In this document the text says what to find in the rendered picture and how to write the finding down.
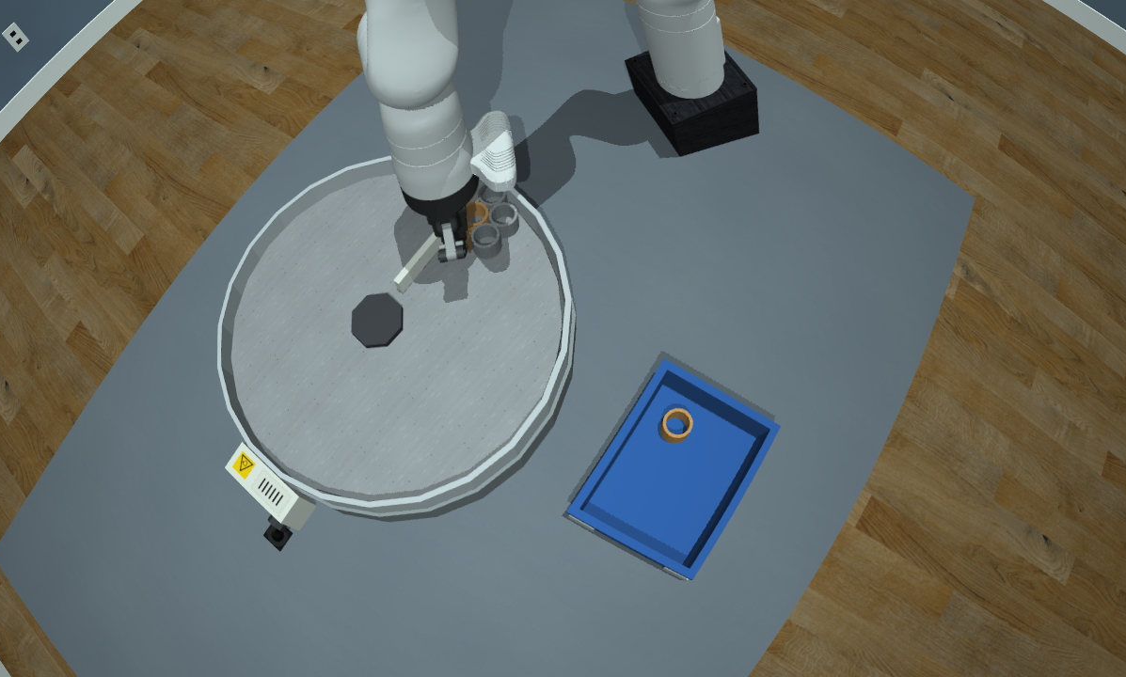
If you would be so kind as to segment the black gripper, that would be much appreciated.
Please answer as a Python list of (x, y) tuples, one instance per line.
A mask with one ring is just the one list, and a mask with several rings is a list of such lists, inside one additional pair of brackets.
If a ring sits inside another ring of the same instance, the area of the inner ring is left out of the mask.
[[(421, 201), (403, 193), (404, 201), (409, 210), (413, 210), (428, 219), (429, 226), (434, 228), (436, 237), (441, 237), (443, 244), (439, 244), (439, 264), (455, 259), (464, 259), (468, 256), (467, 243), (467, 204), (470, 198), (475, 196), (479, 188), (479, 177), (472, 173), (470, 181), (453, 196), (437, 198), (436, 201)], [(465, 241), (463, 243), (463, 241)]]

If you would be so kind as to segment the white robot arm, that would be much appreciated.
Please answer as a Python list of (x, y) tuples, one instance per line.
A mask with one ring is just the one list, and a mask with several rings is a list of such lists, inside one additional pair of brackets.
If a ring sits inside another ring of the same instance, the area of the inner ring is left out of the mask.
[[(725, 54), (714, 0), (634, 1), (658, 84), (686, 99), (720, 89)], [(511, 190), (516, 164), (510, 121), (504, 112), (488, 112), (467, 130), (453, 84), (459, 56), (456, 0), (365, 5), (357, 51), (368, 89), (379, 103), (401, 189), (410, 197), (436, 201), (453, 196), (475, 173), (491, 190)]]

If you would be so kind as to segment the blue open crate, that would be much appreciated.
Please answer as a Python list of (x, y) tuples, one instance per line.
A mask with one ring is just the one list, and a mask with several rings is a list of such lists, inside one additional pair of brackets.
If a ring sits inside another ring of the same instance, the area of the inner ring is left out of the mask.
[[(674, 408), (694, 420), (680, 443), (660, 433)], [(568, 518), (692, 581), (778, 430), (776, 421), (664, 358)]]

